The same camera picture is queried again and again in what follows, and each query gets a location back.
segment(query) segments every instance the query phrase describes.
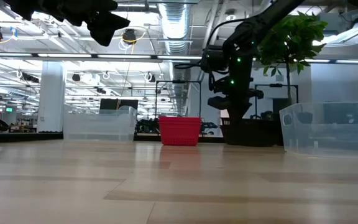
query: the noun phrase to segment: potted plant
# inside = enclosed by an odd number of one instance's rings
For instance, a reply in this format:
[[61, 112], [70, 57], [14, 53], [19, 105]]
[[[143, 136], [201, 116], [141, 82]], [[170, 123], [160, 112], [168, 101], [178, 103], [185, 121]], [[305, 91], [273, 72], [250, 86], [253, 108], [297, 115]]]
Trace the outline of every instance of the potted plant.
[[278, 66], [284, 64], [287, 69], [287, 95], [291, 103], [290, 69], [296, 67], [298, 74], [310, 64], [307, 58], [313, 59], [325, 44], [314, 46], [313, 41], [324, 39], [323, 30], [327, 22], [319, 21], [315, 15], [307, 16], [298, 12], [299, 16], [287, 16], [269, 31], [258, 46], [257, 60], [265, 67], [264, 74], [272, 68], [271, 76], [283, 75]]

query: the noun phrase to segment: black robotic arm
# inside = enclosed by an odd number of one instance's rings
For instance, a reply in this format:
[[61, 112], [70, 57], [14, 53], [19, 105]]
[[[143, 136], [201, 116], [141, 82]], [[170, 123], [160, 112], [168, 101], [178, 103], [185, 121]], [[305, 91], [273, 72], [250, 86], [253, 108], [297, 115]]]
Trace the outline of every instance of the black robotic arm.
[[74, 26], [86, 22], [92, 38], [98, 44], [108, 46], [118, 29], [129, 26], [130, 21], [110, 13], [118, 4], [112, 0], [4, 0], [12, 11], [30, 21], [31, 15], [43, 12]]
[[[209, 89], [226, 95], [225, 98], [220, 96], [210, 98], [208, 104], [219, 110], [227, 110], [232, 123], [241, 120], [252, 106], [249, 103], [250, 98], [264, 97], [261, 91], [249, 88], [250, 82], [253, 81], [252, 63], [258, 45], [276, 23], [289, 15], [303, 1], [272, 0], [272, 4], [264, 12], [244, 19], [222, 46], [207, 45], [205, 48], [200, 67], [204, 72], [209, 73]], [[348, 0], [348, 2], [358, 7], [358, 0]], [[213, 72], [222, 73], [226, 70], [228, 76], [214, 80]]]

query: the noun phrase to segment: clear plastic bin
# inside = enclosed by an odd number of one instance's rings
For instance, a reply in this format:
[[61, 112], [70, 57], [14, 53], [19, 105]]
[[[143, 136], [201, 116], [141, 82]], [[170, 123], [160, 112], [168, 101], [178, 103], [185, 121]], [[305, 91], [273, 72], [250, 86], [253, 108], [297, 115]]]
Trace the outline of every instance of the clear plastic bin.
[[287, 152], [358, 157], [358, 103], [301, 103], [280, 119]]
[[137, 111], [130, 106], [97, 113], [65, 113], [64, 140], [133, 141]]

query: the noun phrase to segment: exposed pipe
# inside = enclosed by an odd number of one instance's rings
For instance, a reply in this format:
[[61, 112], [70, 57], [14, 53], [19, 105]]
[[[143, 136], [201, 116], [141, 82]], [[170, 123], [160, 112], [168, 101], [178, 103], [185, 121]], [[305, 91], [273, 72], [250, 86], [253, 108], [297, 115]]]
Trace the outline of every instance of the exposed pipe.
[[117, 9], [112, 12], [151, 12], [160, 14], [156, 4], [141, 3], [119, 3]]
[[[164, 38], [166, 39], [185, 39], [189, 33], [190, 9], [189, 4], [161, 3], [158, 4], [161, 13], [161, 24]], [[190, 43], [188, 42], [165, 42], [165, 49], [169, 55], [186, 55], [189, 52]], [[188, 80], [189, 70], [175, 70], [174, 63], [170, 63], [170, 76], [172, 80]], [[172, 85], [175, 106], [179, 114], [185, 114], [183, 106], [184, 98], [179, 98], [183, 91], [182, 85]]]

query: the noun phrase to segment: red plastic bin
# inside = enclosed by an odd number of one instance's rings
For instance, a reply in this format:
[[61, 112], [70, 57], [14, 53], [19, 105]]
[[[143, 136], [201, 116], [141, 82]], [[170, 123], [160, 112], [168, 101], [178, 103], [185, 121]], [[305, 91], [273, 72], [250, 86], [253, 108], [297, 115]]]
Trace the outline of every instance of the red plastic bin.
[[201, 118], [160, 117], [162, 144], [166, 146], [195, 146], [201, 129]]

